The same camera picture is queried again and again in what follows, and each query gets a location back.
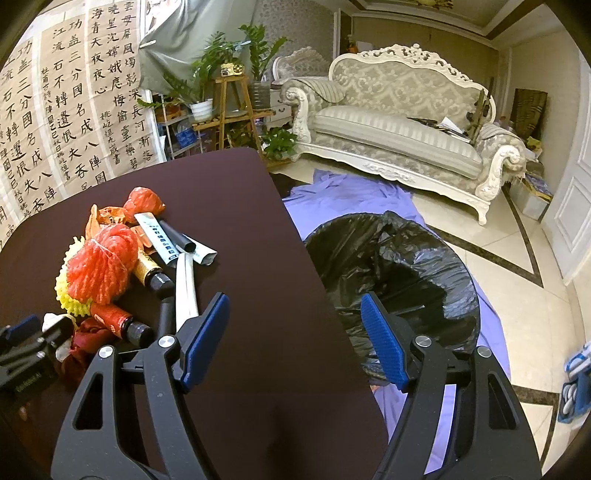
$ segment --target sofa armrest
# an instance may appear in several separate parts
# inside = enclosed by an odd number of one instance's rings
[[[330,105],[337,105],[345,98],[342,87],[329,80],[292,78],[281,87],[281,101],[294,105],[293,133],[301,142],[310,143],[314,116]]]
[[[476,196],[491,201],[501,186],[525,174],[525,144],[515,134],[494,124],[485,124],[476,137],[476,151],[483,161]]]

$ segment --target sofa backrest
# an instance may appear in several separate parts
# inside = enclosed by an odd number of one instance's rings
[[[469,126],[466,114],[476,110],[480,91],[488,93],[418,44],[341,55],[330,65],[329,79],[345,89],[347,105],[437,121],[446,116],[461,129]],[[491,98],[487,120],[495,115]]]
[[[273,62],[273,81],[280,82],[293,77],[326,77],[330,63],[312,47],[296,50],[287,57],[277,57]]]

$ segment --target sofa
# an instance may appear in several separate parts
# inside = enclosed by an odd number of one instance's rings
[[[522,140],[492,123],[494,99],[471,143],[411,119],[448,117],[466,130],[482,90],[417,44],[341,55],[327,80],[282,86],[283,103],[295,110],[293,160],[310,153],[431,190],[473,207],[484,225],[491,200],[526,164]]]
[[[312,47],[304,47],[273,61],[272,85],[282,85],[290,78],[311,77],[327,80],[330,62]]]

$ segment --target black garbage bag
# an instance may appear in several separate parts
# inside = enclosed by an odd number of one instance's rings
[[[361,322],[361,297],[371,291],[416,334],[452,350],[476,346],[472,278],[456,253],[416,222],[394,212],[344,215],[312,232],[306,248],[371,383],[387,383]]]

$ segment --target red cloth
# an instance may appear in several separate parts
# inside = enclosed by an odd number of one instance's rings
[[[66,380],[79,384],[100,347],[117,340],[117,337],[98,320],[92,317],[84,320],[74,334],[70,355],[61,364],[61,371]]]

